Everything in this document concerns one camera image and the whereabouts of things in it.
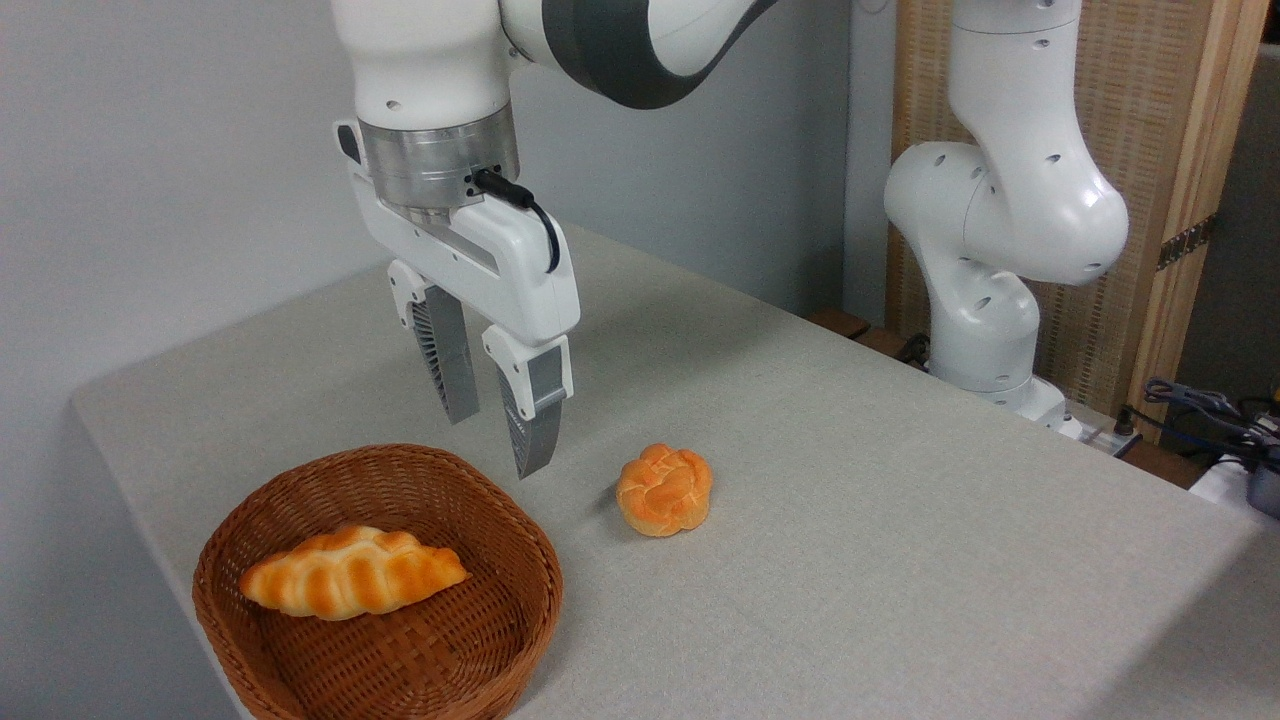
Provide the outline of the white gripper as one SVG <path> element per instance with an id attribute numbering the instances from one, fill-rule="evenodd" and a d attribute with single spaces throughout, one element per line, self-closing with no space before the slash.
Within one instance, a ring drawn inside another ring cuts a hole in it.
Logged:
<path id="1" fill-rule="evenodd" d="M 557 234 L 559 263 L 552 268 L 548 225 L 503 200 L 486 196 L 453 209 L 445 224 L 412 220 L 378 197 L 351 120 L 334 131 L 365 225 L 399 259 L 387 270 L 396 310 L 454 425 L 479 411 L 461 301 L 498 324 L 483 332 L 483 345 L 497 366 L 517 475 L 530 477 L 552 460 L 562 404 L 573 396 L 564 334 L 579 324 L 581 307 L 564 234 Z"/>

